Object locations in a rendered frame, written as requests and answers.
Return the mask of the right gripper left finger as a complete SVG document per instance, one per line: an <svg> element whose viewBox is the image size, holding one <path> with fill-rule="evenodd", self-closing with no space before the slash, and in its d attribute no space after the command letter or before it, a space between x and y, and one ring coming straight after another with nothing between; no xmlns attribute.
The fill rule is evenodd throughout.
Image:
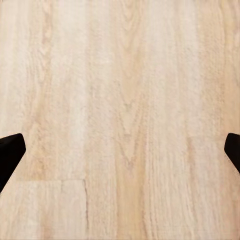
<svg viewBox="0 0 240 240"><path fill-rule="evenodd" d="M21 133L0 138L0 193L26 152L24 137Z"/></svg>

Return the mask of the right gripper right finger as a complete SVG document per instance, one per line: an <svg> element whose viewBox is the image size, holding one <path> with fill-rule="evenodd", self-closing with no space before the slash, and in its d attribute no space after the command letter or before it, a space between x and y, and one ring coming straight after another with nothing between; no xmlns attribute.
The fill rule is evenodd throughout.
<svg viewBox="0 0 240 240"><path fill-rule="evenodd" d="M240 173L240 135L228 133L224 151Z"/></svg>

